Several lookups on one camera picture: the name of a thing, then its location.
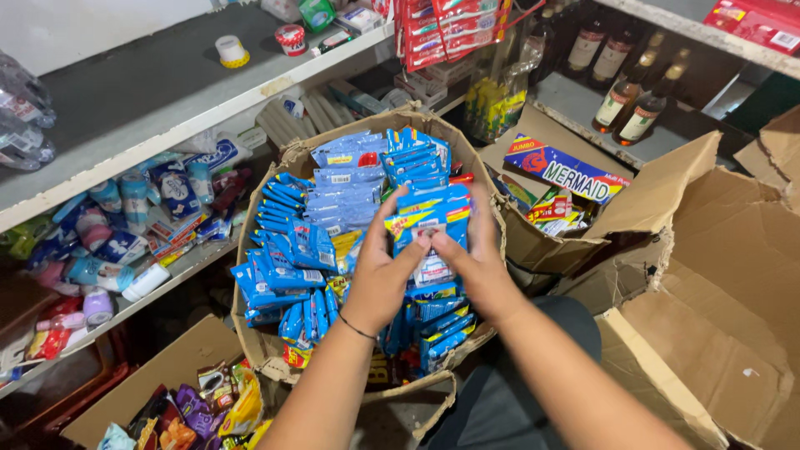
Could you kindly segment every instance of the hand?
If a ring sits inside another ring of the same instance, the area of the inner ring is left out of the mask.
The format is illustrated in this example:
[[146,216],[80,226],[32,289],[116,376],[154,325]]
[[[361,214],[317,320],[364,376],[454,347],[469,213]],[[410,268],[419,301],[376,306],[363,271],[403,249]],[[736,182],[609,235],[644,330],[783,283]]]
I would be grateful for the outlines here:
[[468,254],[447,233],[436,233],[433,248],[464,280],[473,306],[492,326],[514,315],[517,305],[527,300],[508,275],[495,244],[489,195],[480,186],[471,190],[472,211],[467,238]]
[[348,323],[369,335],[378,335],[397,315],[406,292],[406,281],[430,250],[430,238],[423,236],[408,244],[394,259],[386,251],[387,232],[383,220],[394,214],[397,197],[405,194],[408,188],[399,187],[372,219],[358,253],[350,294],[342,309]]

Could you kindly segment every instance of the red box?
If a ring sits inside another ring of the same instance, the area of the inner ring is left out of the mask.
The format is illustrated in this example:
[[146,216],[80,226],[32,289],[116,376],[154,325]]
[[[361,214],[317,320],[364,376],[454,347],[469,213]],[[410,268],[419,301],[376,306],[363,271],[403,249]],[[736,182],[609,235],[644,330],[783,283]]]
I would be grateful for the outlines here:
[[719,0],[708,26],[792,55],[800,48],[800,6],[778,0]]

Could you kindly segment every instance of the person's leg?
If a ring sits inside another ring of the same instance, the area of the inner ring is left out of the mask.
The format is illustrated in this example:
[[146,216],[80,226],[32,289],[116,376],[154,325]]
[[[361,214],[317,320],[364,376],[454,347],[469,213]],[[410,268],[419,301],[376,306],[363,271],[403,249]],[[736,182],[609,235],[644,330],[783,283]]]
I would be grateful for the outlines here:
[[[547,295],[531,300],[596,361],[600,331],[577,300]],[[426,437],[428,450],[452,448],[564,448],[536,399],[519,377],[501,340],[485,345],[455,405]]]

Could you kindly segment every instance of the black string bracelet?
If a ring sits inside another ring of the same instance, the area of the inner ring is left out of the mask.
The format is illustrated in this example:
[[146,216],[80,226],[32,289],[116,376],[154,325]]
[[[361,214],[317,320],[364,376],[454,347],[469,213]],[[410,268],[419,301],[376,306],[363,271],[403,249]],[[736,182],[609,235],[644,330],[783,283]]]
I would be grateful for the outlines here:
[[345,319],[345,316],[344,316],[344,315],[342,315],[342,313],[341,313],[341,312],[339,312],[339,319],[341,319],[341,320],[342,320],[342,322],[344,322],[344,323],[345,323],[345,325],[347,325],[348,327],[350,327],[350,328],[353,328],[353,331],[357,332],[359,335],[362,335],[362,336],[364,336],[364,337],[366,337],[367,339],[370,339],[370,340],[378,340],[378,338],[377,338],[377,337],[375,337],[375,336],[370,336],[370,335],[366,334],[364,331],[361,331],[361,330],[359,330],[358,328],[354,327],[353,325],[350,325],[350,322],[348,322],[348,321]]

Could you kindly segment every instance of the jar lid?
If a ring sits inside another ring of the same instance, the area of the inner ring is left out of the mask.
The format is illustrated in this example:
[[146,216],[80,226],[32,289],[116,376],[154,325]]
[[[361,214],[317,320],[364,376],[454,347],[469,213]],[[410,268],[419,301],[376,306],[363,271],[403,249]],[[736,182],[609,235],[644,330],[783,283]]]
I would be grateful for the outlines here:
[[275,31],[275,39],[282,46],[293,46],[302,42],[306,31],[300,25],[284,25]]

